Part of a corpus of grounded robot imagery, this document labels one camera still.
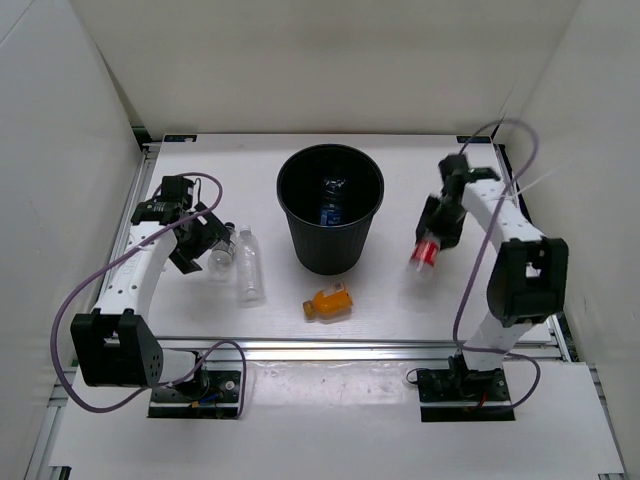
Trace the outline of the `black label clear bottle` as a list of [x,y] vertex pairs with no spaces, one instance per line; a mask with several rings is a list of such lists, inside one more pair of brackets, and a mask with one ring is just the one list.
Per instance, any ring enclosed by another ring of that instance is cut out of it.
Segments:
[[211,249],[208,258],[209,272],[217,278],[226,278],[230,275],[235,256],[235,224],[232,222],[226,222],[225,227],[230,234],[229,240],[220,240]]

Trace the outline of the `red label water bottle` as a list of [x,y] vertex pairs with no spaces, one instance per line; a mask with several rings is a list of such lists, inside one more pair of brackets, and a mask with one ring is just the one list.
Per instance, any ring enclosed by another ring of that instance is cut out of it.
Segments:
[[427,231],[416,241],[406,270],[409,291],[423,291],[435,285],[440,250],[441,240],[431,231]]

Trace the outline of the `blue label water bottle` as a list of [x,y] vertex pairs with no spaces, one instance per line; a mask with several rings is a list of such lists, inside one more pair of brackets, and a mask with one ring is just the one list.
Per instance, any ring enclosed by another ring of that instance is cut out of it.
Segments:
[[319,206],[321,226],[339,226],[345,221],[347,179],[344,176],[327,176],[322,180]]

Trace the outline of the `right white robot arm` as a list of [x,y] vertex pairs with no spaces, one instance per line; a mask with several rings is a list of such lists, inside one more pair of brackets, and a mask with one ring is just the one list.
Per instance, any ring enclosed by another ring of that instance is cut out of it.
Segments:
[[448,369],[425,379],[438,397],[470,400],[497,384],[504,357],[525,333],[562,311],[569,249],[506,199],[506,186],[492,168],[470,167],[463,153],[448,155],[438,168],[442,190],[426,200],[410,266],[420,275],[432,272],[438,254],[458,245],[467,216],[485,232],[481,247],[496,251],[485,319],[470,339],[456,342]]

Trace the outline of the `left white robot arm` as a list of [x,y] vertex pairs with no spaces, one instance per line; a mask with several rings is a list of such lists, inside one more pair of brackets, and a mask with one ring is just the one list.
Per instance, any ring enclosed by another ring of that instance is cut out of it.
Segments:
[[188,400],[206,395],[210,377],[193,352],[163,349],[147,324],[166,263],[182,274],[200,271],[198,259],[230,233],[212,209],[194,198],[191,174],[166,176],[158,192],[139,203],[132,238],[92,310],[70,331],[84,381],[93,387],[158,387],[175,382]]

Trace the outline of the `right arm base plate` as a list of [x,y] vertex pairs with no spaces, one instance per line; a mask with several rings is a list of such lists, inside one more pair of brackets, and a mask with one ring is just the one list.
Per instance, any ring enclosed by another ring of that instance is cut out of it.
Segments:
[[503,370],[459,382],[452,369],[415,368],[405,381],[417,388],[423,423],[511,422],[514,408]]

